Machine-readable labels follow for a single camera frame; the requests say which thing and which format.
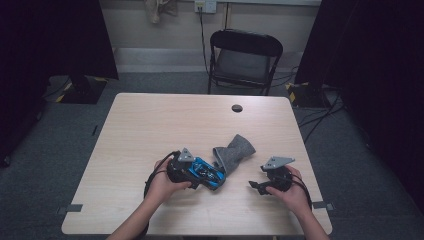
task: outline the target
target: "black folding chair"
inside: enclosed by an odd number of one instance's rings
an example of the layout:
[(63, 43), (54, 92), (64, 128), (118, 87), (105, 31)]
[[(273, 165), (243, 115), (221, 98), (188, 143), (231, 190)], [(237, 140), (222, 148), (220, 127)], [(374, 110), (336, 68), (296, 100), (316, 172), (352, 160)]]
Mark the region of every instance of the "black folding chair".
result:
[(283, 45), (276, 38), (234, 29), (220, 30), (210, 39), (208, 94), (212, 81), (264, 89), (268, 95)]

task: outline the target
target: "black strap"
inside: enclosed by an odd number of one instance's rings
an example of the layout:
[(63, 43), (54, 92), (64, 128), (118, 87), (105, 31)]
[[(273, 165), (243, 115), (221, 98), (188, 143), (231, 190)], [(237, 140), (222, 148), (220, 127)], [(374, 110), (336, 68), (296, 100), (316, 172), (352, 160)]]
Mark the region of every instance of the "black strap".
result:
[[(160, 173), (160, 172), (166, 172), (166, 171), (160, 171), (158, 172), (158, 169), (162, 166), (162, 164), (171, 156), (171, 155), (175, 155), (177, 152), (171, 152), (170, 154), (166, 155), (166, 157), (164, 159), (162, 159), (162, 161), (158, 164), (158, 166), (155, 168), (155, 170), (153, 170), (153, 172), (150, 174), (149, 179), (147, 179), (146, 181), (146, 186), (144, 187), (144, 197), (146, 197), (147, 192), (149, 191), (150, 188), (150, 184), (153, 181), (153, 178), (155, 178), (156, 174)], [(140, 233), (140, 235), (138, 236), (138, 238), (143, 238), (144, 236), (146, 236), (147, 234), (147, 230), (149, 229), (149, 222), (147, 222), (146, 227), (143, 229), (143, 231)]]

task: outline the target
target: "black cable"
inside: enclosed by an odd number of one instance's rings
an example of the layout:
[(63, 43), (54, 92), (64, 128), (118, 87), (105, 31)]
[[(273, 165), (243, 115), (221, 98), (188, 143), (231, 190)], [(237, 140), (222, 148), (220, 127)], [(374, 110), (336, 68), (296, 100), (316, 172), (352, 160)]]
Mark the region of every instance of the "black cable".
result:
[(176, 152), (171, 152), (171, 153), (169, 153), (168, 155), (166, 155), (166, 157), (164, 158), (164, 159), (162, 159), (161, 161), (160, 161), (160, 163), (156, 166), (156, 168), (153, 170), (153, 172), (150, 174), (150, 176), (149, 176), (149, 179), (147, 179), (147, 181), (146, 181), (146, 186), (144, 187), (144, 197), (146, 197), (146, 195), (147, 195), (147, 192), (149, 191), (149, 188), (150, 188), (150, 184), (152, 183), (152, 181), (153, 181), (153, 178), (156, 176), (156, 174), (158, 174), (159, 172), (158, 172), (158, 170), (159, 170), (159, 168), (162, 166), (162, 164), (171, 156), (171, 155), (174, 155), (174, 154), (176, 154)]
[(311, 134), (314, 132), (314, 130), (318, 127), (318, 125), (322, 122), (322, 120), (324, 120), (325, 117), (327, 117), (328, 115), (330, 115), (331, 110), (333, 110), (334, 106), (336, 106), (337, 100), (339, 99), (340, 96), (340, 92), (337, 94), (336, 100), (334, 100), (334, 103), (331, 105), (331, 107), (328, 109), (327, 113), (324, 114), (324, 116), (322, 116), (319, 121), (317, 122), (317, 124), (315, 124), (315, 126), (312, 128), (312, 130), (308, 133), (308, 135), (306, 136), (305, 140), (303, 140), (303, 143), (306, 144), (306, 142), (308, 141), (309, 137), (311, 136)]
[(292, 184), (296, 184), (296, 185), (298, 185), (300, 188), (302, 188), (302, 189), (303, 189), (303, 191), (305, 192), (306, 200), (308, 201), (309, 208), (310, 208), (310, 209), (312, 209), (312, 199), (311, 199), (311, 195), (309, 194), (309, 190), (308, 190), (308, 188), (306, 187), (306, 184), (303, 182), (303, 180), (302, 180), (300, 177), (298, 177), (298, 176), (294, 175), (293, 173), (291, 173), (291, 172), (290, 172), (290, 175), (291, 175), (292, 177), (295, 177), (295, 178), (299, 179), (299, 181), (300, 181), (300, 182), (298, 182), (298, 181), (294, 181), (293, 179), (287, 179), (287, 178), (279, 177), (279, 176), (278, 176), (278, 177), (276, 177), (276, 179), (280, 179), (281, 181), (288, 181), (288, 182), (291, 182)]
[[(345, 106), (344, 106), (344, 104), (339, 108), (339, 109), (337, 109), (337, 110), (335, 110), (335, 111), (333, 111), (333, 112), (331, 112), (329, 115), (332, 115), (332, 114), (334, 114), (334, 113), (336, 113), (336, 112), (338, 112), (338, 111), (340, 111), (340, 110), (342, 110), (342, 109), (344, 109), (345, 108)], [(302, 124), (300, 124), (298, 127), (300, 128), (300, 127), (303, 127), (303, 126), (305, 126), (305, 125), (307, 125), (307, 124), (309, 124), (309, 123), (313, 123), (313, 122), (315, 122), (315, 121), (318, 121), (318, 120), (320, 120), (322, 117), (325, 117), (326, 115), (324, 114), (323, 116), (321, 116), (321, 117), (317, 117), (317, 118), (315, 118), (315, 119), (312, 119), (312, 120), (309, 120), (309, 121), (307, 121), (307, 122), (305, 122), (305, 123), (302, 123)]]
[(300, 125), (302, 125), (303, 124), (303, 121), (305, 121), (306, 120), (306, 118), (308, 118), (308, 117), (311, 117), (312, 115), (315, 115), (315, 114), (319, 114), (319, 113), (322, 113), (322, 112), (325, 112), (326, 110), (325, 109), (322, 109), (322, 110), (318, 110), (318, 111), (316, 111), (316, 112), (314, 112), (314, 113), (310, 113), (310, 114), (308, 114), (308, 115), (306, 115), (306, 116), (304, 116), (303, 118), (302, 118), (302, 120), (297, 124), (298, 126), (300, 126)]
[(227, 22), (228, 22), (228, 6), (230, 3), (227, 2), (227, 8), (225, 9), (225, 26), (224, 29), (227, 29)]
[(59, 90), (61, 90), (68, 82), (69, 82), (69, 76), (68, 76), (68, 79), (66, 79), (66, 81), (65, 81), (65, 83), (63, 83), (62, 84), (62, 86), (60, 86), (58, 89), (56, 89), (56, 90), (54, 90), (53, 92), (51, 92), (51, 93), (48, 93), (48, 94), (46, 94), (46, 95), (44, 95), (44, 96), (42, 96), (42, 98), (46, 98), (46, 97), (50, 97), (51, 95), (53, 95), (53, 94), (55, 94), (55, 93), (57, 93)]
[(206, 63), (206, 50), (205, 50), (205, 36), (203, 34), (203, 9), (201, 7), (198, 7), (197, 10), (199, 11), (199, 18), (200, 18), (200, 27), (202, 29), (202, 48), (203, 48), (203, 61), (205, 62), (205, 69), (206, 69), (206, 73), (209, 75), (209, 71), (208, 71), (208, 65)]

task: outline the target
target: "table top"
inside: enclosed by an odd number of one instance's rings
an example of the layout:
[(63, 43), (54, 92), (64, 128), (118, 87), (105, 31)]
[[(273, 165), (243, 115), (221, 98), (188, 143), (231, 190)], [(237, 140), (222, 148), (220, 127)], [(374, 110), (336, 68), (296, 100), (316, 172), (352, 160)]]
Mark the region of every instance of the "table top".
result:
[[(232, 106), (243, 111), (236, 113)], [(212, 164), (212, 149), (226, 147), (236, 134), (256, 153), (243, 159), (222, 187), (176, 192), (150, 220), (150, 235), (297, 235), (293, 213), (248, 181), (268, 181), (260, 166), (272, 156), (291, 157), (313, 202), (322, 196), (287, 98), (263, 96), (121, 93), (114, 100), (72, 204), (65, 234), (110, 234), (143, 200), (145, 181), (156, 161), (186, 147)], [(327, 233), (325, 208), (313, 210)]]

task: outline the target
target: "chair seat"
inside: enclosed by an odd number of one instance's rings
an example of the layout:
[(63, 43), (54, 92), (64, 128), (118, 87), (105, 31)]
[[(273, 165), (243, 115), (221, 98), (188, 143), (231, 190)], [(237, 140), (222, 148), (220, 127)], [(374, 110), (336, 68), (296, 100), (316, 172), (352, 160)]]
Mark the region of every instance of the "chair seat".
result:
[(270, 58), (222, 49), (215, 66), (214, 76), (244, 79), (265, 84), (269, 74)]

